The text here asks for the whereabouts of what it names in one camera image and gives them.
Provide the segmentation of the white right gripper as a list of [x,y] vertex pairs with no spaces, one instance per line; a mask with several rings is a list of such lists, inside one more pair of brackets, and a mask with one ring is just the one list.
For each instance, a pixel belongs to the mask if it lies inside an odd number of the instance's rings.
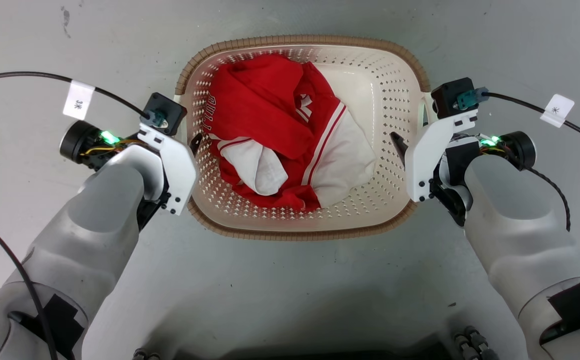
[[427,109],[421,119],[427,120],[428,124],[417,131],[415,140],[409,146],[403,136],[394,131],[390,133],[397,156],[406,171],[406,191],[413,202],[423,202],[430,197],[429,180],[433,178],[447,148],[476,142],[474,136],[457,140],[452,140],[452,137],[474,128],[474,118],[478,113],[479,110],[475,109],[440,120],[435,112]]

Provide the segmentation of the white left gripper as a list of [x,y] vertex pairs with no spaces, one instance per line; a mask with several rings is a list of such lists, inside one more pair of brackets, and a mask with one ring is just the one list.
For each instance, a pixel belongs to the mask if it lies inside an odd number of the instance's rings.
[[203,133],[196,134],[187,146],[140,123],[137,136],[157,151],[164,177],[168,180],[170,196],[166,206],[171,214],[181,215],[198,180],[199,172],[195,156],[203,142]]

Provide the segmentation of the cream laundry basket brown rim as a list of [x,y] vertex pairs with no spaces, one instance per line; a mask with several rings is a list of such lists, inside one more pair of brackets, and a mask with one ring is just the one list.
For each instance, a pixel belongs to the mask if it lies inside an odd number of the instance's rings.
[[277,54],[312,62],[349,107],[376,153],[371,180],[341,202],[313,212],[260,208],[224,182],[205,137],[196,153],[198,184],[188,203],[206,229],[235,239],[320,241],[354,239],[390,231],[415,212],[406,192],[406,171],[390,139],[409,143],[424,121],[423,99],[431,90],[424,68],[401,45],[383,39],[339,35],[274,35],[232,39],[198,52],[182,69],[175,100],[188,109],[176,135],[191,143],[202,134],[205,98],[220,66]]

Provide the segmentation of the red and white garment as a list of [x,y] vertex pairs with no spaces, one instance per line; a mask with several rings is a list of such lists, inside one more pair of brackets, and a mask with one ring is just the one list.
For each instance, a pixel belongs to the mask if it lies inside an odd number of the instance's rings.
[[312,212],[373,177],[372,146],[310,62],[270,54],[220,66],[201,125],[222,180],[256,207]]

